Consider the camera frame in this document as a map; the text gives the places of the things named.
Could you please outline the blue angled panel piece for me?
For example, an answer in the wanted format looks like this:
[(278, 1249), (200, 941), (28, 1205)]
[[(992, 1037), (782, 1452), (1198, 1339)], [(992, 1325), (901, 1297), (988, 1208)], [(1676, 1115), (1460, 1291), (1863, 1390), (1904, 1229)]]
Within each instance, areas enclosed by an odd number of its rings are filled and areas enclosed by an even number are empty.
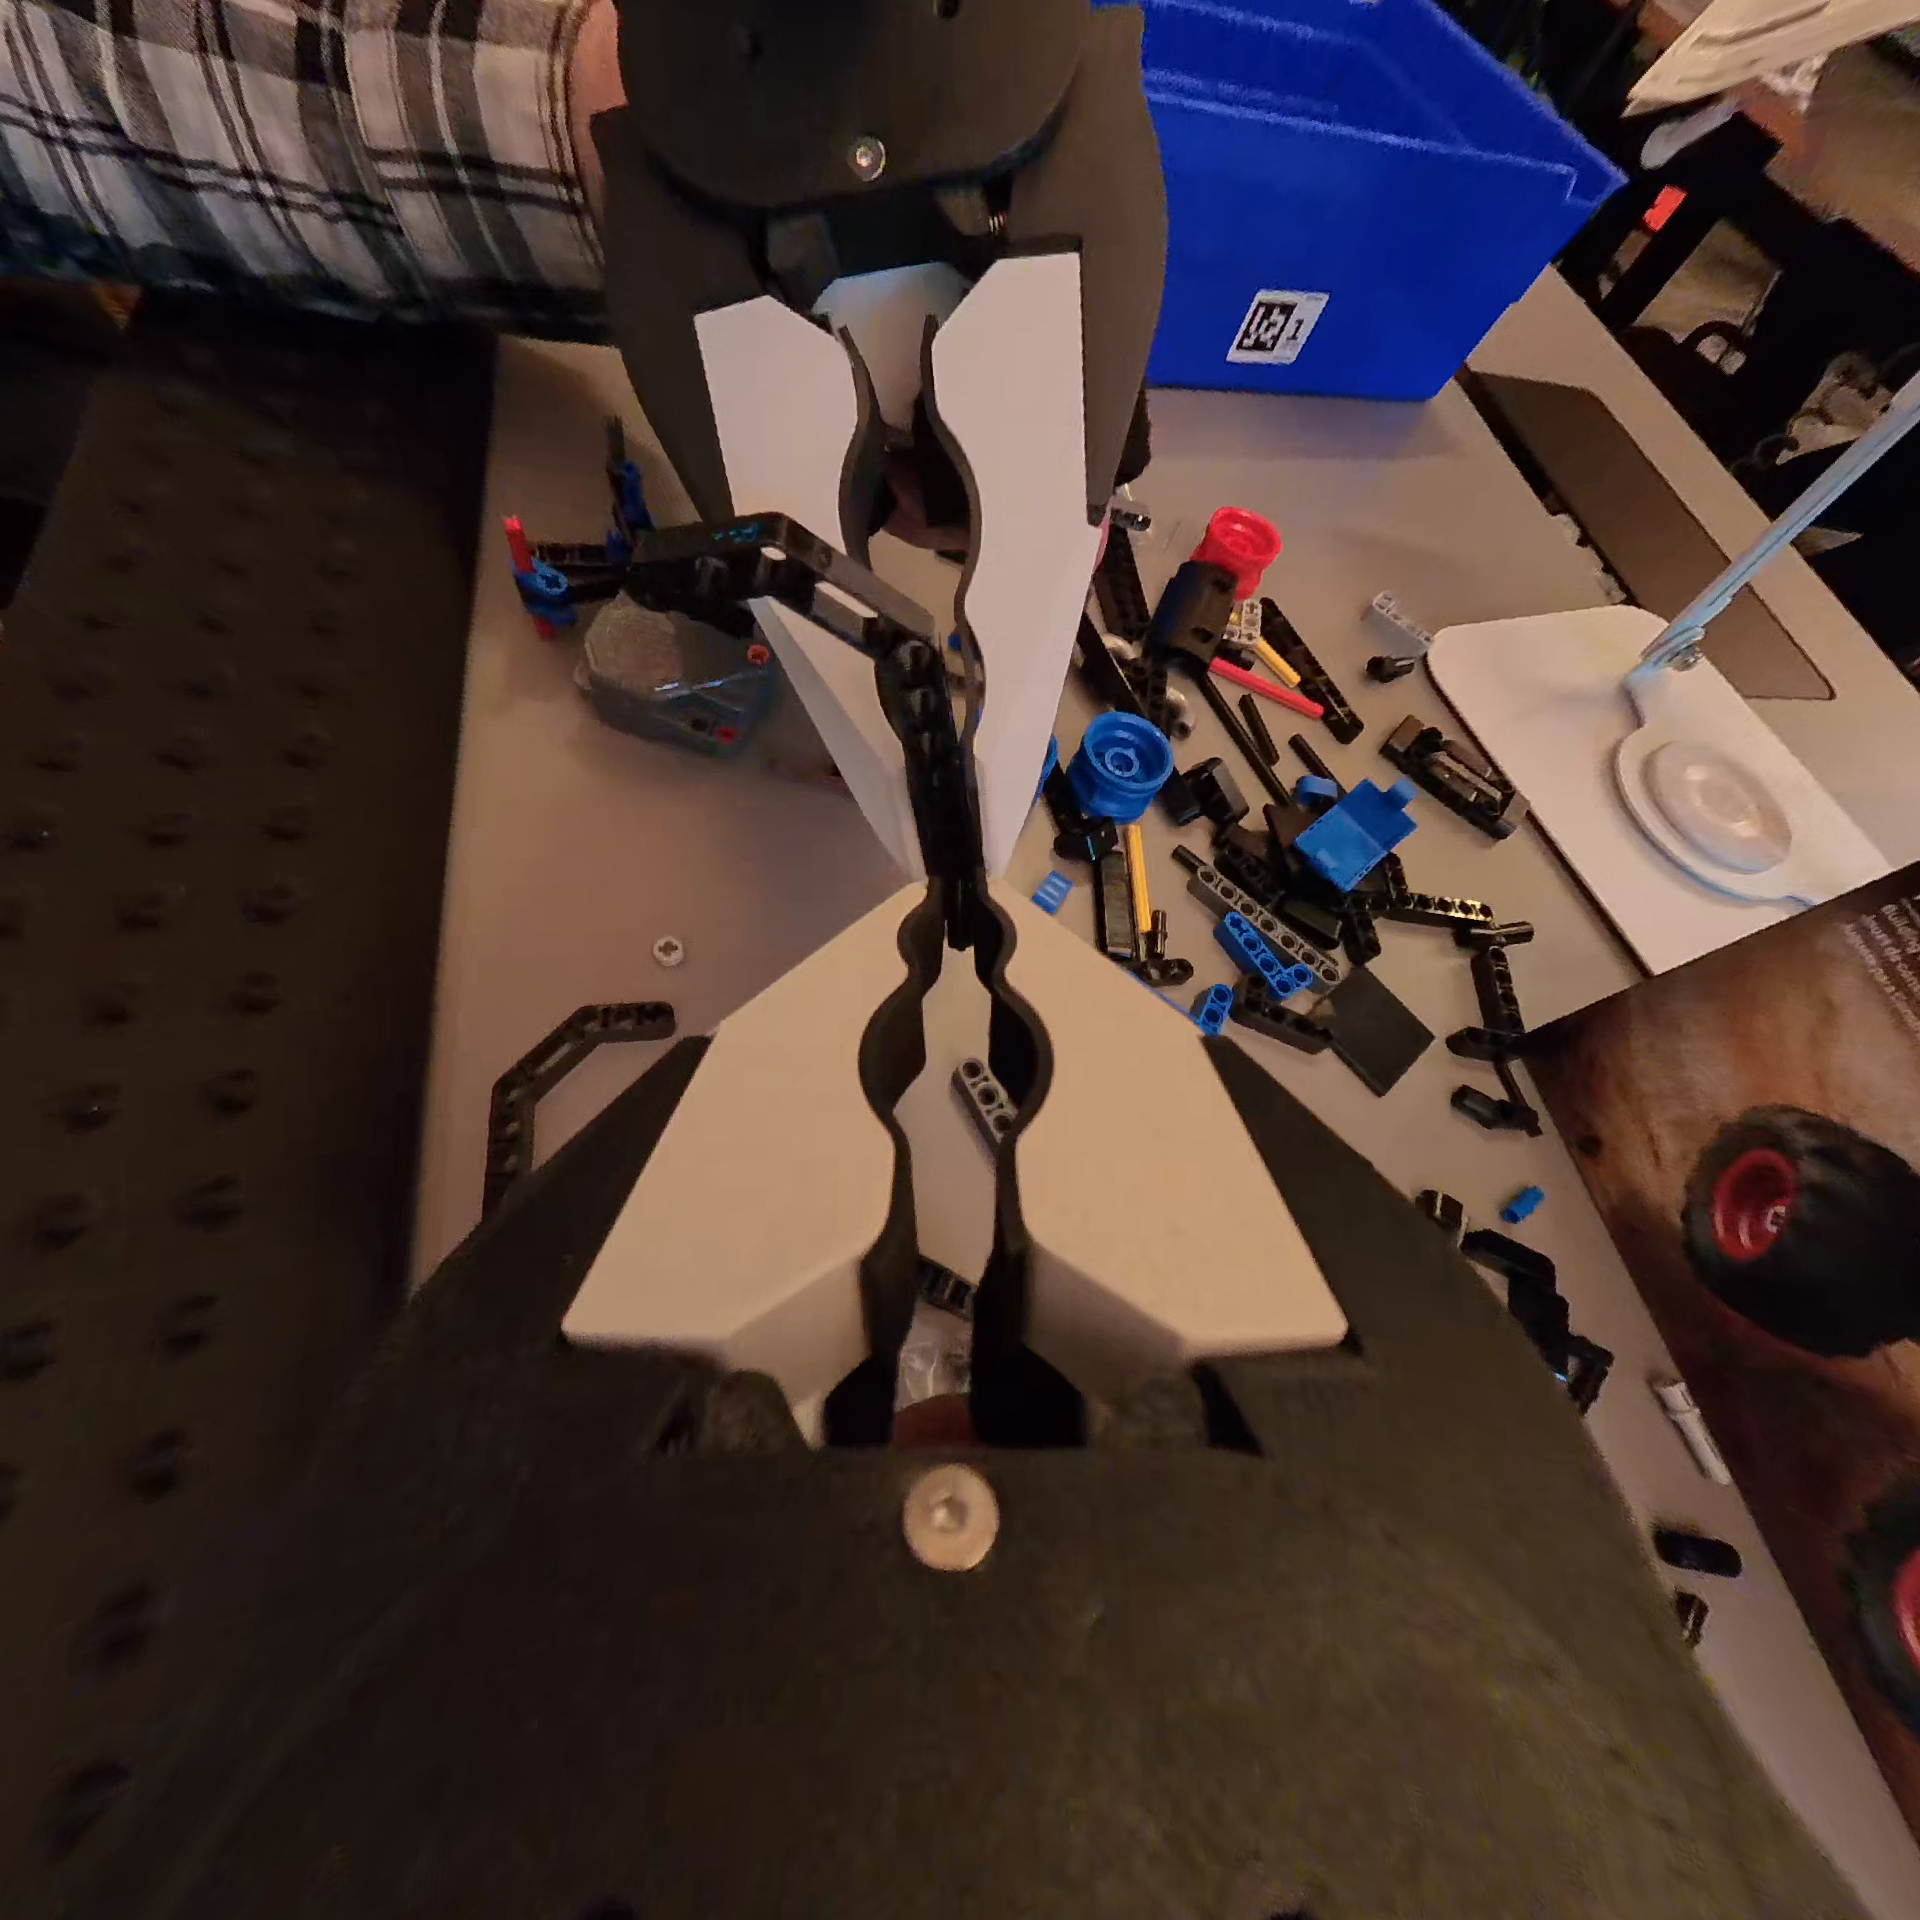
[(1293, 854), (1328, 888), (1349, 896), (1417, 829), (1410, 779), (1377, 787), (1361, 779), (1333, 800), (1293, 842)]

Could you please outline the blue toy wheel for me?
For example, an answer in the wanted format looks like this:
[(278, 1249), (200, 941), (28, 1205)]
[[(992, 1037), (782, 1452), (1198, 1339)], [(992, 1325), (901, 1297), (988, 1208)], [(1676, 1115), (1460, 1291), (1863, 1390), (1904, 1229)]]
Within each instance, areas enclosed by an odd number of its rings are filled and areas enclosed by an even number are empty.
[(1130, 710), (1103, 710), (1086, 725), (1064, 779), (1090, 821), (1138, 825), (1174, 770), (1159, 726)]

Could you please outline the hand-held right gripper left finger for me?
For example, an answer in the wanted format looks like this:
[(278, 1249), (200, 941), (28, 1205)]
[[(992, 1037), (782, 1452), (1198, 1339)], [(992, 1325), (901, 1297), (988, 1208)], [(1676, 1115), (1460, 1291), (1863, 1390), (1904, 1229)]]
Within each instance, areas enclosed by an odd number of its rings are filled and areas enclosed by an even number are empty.
[(893, 1208), (896, 1146), (856, 1048), (905, 986), (906, 885), (712, 1029), (560, 1331), (774, 1379), (816, 1409), (872, 1349), (856, 1269)]

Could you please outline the dark grey holed beam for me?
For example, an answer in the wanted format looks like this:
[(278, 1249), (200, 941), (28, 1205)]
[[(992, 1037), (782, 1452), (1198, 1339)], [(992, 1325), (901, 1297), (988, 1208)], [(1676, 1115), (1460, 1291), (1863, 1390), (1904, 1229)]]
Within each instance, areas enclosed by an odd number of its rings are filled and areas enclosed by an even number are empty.
[(1317, 944), (1301, 938), (1290, 925), (1281, 924), (1274, 914), (1265, 912), (1255, 899), (1240, 891), (1233, 882), (1225, 880), (1212, 865), (1207, 865), (1198, 853), (1186, 846), (1174, 846), (1169, 857), (1183, 868), (1189, 876), (1189, 894), (1213, 914), (1213, 918), (1222, 922), (1228, 917), (1238, 917), (1248, 931), (1268, 948), (1279, 965), (1290, 970), (1308, 970), (1311, 981), (1320, 992), (1328, 992), (1338, 981), (1338, 966), (1335, 957), (1319, 948)]

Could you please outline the black bent beam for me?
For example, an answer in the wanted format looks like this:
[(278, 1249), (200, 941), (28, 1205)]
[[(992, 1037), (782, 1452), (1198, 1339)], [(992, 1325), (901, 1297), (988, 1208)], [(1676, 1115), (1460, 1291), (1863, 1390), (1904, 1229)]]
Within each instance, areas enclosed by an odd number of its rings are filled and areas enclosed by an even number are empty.
[(589, 1002), (552, 1026), (490, 1085), (480, 1219), (489, 1220), (536, 1164), (536, 1114), (596, 1049), (654, 1045), (678, 1033), (671, 1003)]

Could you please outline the long black holed beam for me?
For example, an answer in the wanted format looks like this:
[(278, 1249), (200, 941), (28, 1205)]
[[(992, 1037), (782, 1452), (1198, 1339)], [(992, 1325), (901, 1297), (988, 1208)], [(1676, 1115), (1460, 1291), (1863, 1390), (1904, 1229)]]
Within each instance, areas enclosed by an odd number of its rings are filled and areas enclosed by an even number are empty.
[(1270, 596), (1262, 596), (1260, 618), (1265, 649), (1290, 669), (1303, 698), (1320, 708), (1322, 725), (1333, 738), (1343, 748), (1353, 746), (1361, 733), (1361, 720), (1329, 680), (1329, 672), (1319, 662), (1311, 646)]

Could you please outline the black rectangular frame piece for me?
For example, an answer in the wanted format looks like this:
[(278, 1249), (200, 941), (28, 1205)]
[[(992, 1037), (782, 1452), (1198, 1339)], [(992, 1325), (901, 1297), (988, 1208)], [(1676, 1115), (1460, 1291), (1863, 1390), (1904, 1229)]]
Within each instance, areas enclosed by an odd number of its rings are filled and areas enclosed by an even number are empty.
[(1377, 752), (1442, 810), (1493, 842), (1503, 842), (1529, 819), (1526, 800), (1493, 763), (1417, 715), (1389, 730)]

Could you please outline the dark printed toy box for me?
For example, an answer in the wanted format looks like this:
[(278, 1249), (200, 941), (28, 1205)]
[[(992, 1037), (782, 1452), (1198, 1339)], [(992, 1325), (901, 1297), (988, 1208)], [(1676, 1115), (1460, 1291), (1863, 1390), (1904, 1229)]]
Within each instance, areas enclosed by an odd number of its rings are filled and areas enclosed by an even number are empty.
[(1538, 1029), (1526, 1068), (1917, 1825), (1917, 868)]

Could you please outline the red axle rod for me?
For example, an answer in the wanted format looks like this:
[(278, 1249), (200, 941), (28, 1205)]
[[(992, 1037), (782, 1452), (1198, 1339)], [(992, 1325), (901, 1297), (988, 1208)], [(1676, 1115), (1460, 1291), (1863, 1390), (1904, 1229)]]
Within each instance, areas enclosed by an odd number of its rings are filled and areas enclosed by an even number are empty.
[(1233, 661), (1228, 661), (1228, 659), (1213, 659), (1209, 662), (1207, 672), (1212, 675), (1213, 681), (1222, 681), (1222, 683), (1230, 683), (1233, 689), (1240, 689), (1240, 690), (1255, 694), (1256, 700), (1264, 700), (1268, 705), (1277, 705), (1277, 707), (1289, 708), (1290, 713), (1297, 713), (1297, 715), (1309, 717), (1314, 723), (1326, 717), (1326, 708), (1319, 701), (1309, 700), (1303, 690), (1297, 690), (1293, 686), (1287, 686), (1277, 680), (1268, 680), (1264, 672), (1240, 667), (1240, 666), (1237, 666)]

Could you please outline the black angled connector piece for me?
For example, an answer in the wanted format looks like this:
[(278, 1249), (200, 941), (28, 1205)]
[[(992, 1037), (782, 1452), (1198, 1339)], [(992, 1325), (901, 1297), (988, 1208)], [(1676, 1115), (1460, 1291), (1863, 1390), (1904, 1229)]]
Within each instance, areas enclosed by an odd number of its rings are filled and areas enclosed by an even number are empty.
[(1509, 1314), (1567, 1392), (1574, 1410), (1588, 1416), (1614, 1369), (1614, 1355), (1573, 1331), (1551, 1259), (1493, 1229), (1466, 1229), (1460, 1253), (1503, 1282)]

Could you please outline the person's left forearm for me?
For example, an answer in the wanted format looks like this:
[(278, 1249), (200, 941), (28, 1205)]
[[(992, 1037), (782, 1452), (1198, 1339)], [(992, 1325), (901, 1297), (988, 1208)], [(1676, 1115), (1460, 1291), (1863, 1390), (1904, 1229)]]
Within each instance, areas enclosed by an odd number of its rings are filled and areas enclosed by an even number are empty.
[(5, 2), (6, 276), (607, 339), (609, 2)]

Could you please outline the pile of black building pieces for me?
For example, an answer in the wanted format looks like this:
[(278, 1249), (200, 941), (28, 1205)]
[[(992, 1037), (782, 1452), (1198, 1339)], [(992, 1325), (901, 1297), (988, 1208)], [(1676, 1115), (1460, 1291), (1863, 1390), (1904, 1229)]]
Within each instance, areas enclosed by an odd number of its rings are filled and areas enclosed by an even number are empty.
[[(1090, 821), (1076, 810), (1054, 752), (1039, 785), (1054, 854), (1082, 868), (1093, 882), (1096, 950), (1142, 986), (1173, 992), (1182, 1012), (1205, 988), (1233, 986), (1225, 1037), (1262, 1037), (1338, 1062), (1311, 1020), (1311, 1009), (1329, 989), (1273, 1000), (1256, 976), (1244, 973), (1215, 944), (1215, 918), (1189, 894), (1189, 876), (1169, 857), (1173, 848), (1191, 848), (1265, 912), (1328, 950), (1338, 981), (1353, 966), (1368, 966), (1389, 988), (1381, 973), (1385, 932), (1420, 928), (1438, 936), (1460, 954), (1472, 988), (1472, 1016), (1442, 1045), (1448, 1059), (1480, 1074), (1452, 1089), (1446, 1104), (1480, 1131), (1538, 1136), (1543, 1120), (1520, 1085), (1517, 1066), (1529, 1033), (1510, 971), (1510, 954), (1532, 941), (1533, 928), (1522, 918), (1501, 918), (1486, 901), (1420, 888), (1405, 865), (1412, 834), (1349, 896), (1293, 854), (1293, 837), (1370, 777), (1335, 770), (1326, 746), (1338, 742), (1322, 720), (1256, 700), (1209, 672), (1194, 676), (1145, 656), (1145, 634), (1164, 590), (1148, 596), (1142, 588), (1130, 542), (1142, 529), (1142, 514), (1127, 507), (1111, 512), (1071, 646), (1071, 672), (1090, 698), (1088, 723), (1108, 710), (1136, 713), (1165, 733), (1173, 750), (1174, 774), (1140, 819), (1157, 948), (1145, 966), (1136, 966), (1120, 825)], [(1402, 779), (1385, 766), (1391, 779), (1373, 779), (1377, 787)]]

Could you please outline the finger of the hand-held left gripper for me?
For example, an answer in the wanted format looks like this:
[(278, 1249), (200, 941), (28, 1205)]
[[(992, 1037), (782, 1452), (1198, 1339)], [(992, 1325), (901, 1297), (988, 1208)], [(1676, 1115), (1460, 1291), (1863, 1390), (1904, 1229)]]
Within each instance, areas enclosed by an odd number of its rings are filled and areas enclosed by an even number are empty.
[[(878, 425), (856, 352), (769, 294), (701, 314), (695, 330), (733, 512), (788, 517), (864, 560), (865, 505), (847, 474), (874, 449)], [(872, 662), (778, 604), (756, 604), (753, 618), (861, 816), (898, 870), (922, 880)]]
[(966, 482), (957, 596), (982, 666), (973, 730), (988, 876), (1005, 876), (1041, 781), (1088, 596), (1081, 264), (989, 266), (928, 345), (930, 409)]

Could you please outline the blue plastic bin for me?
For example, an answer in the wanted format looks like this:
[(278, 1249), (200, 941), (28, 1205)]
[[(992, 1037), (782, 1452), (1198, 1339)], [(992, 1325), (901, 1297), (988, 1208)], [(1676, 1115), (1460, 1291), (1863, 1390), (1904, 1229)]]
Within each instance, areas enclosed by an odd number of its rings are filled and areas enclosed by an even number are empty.
[(1148, 385), (1424, 403), (1622, 173), (1438, 4), (1142, 4)]

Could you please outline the white tube connector piece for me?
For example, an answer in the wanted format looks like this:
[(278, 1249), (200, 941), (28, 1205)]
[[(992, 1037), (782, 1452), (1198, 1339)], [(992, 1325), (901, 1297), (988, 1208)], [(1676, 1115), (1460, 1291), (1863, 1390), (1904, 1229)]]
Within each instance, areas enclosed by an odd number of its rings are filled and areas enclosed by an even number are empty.
[(1676, 1438), (1686, 1449), (1696, 1472), (1718, 1485), (1733, 1489), (1734, 1477), (1721, 1457), (1702, 1409), (1696, 1403), (1692, 1385), (1679, 1377), (1652, 1377), (1648, 1392), (1661, 1409)]

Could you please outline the grey motor brick assembly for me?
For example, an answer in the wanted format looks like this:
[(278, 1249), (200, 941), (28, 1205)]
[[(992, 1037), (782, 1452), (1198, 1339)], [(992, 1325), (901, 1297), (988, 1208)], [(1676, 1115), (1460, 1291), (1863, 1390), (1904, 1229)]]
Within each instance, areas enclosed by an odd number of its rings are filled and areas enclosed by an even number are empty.
[(633, 596), (639, 537), (656, 523), (620, 418), (607, 420), (607, 529), (593, 542), (533, 542), (503, 520), (512, 578), (541, 638), (574, 638), (574, 681), (607, 730), (712, 758), (737, 757), (777, 705), (777, 662), (749, 611), (681, 588)]

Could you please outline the person's left hand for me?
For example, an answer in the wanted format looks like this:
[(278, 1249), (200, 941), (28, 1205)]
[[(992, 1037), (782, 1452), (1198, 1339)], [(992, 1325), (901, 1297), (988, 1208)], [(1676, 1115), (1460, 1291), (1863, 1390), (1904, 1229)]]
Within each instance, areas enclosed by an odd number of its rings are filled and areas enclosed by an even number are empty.
[(970, 542), (970, 507), (957, 468), (942, 453), (920, 458), (917, 449), (890, 449), (882, 477), (893, 501), (884, 530), (961, 562)]

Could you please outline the black beam piece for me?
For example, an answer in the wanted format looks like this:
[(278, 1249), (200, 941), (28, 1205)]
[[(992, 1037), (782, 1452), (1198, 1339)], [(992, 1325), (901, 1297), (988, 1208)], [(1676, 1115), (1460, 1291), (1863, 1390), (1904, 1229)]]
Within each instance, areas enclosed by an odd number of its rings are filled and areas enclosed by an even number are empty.
[(901, 758), (898, 794), (918, 870), (940, 899), (945, 944), (970, 948), (988, 902), (973, 757), (988, 690), (977, 644), (957, 640), (952, 676), (950, 646), (918, 602), (777, 512), (639, 534), (625, 593), (639, 605), (700, 618), (761, 618), (777, 608), (778, 634), (823, 634), (871, 666), (874, 705)]

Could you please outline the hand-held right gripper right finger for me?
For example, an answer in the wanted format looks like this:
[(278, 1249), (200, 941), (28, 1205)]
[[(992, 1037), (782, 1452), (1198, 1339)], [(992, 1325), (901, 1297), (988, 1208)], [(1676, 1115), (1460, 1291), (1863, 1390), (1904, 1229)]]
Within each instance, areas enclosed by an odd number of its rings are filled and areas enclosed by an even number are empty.
[(1329, 1353), (1351, 1331), (1230, 1076), (1274, 1084), (1009, 882), (975, 928), (999, 1090), (970, 1385), (1038, 1369), (1093, 1402), (1198, 1363)]

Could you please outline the black square panel piece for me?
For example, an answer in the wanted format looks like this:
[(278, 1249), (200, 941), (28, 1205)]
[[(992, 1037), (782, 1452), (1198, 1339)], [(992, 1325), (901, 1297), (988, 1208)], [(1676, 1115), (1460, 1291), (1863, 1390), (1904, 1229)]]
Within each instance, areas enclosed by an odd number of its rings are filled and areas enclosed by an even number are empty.
[(1433, 1048), (1433, 1032), (1368, 966), (1349, 973), (1311, 1009), (1328, 1049), (1376, 1098), (1391, 1092)]

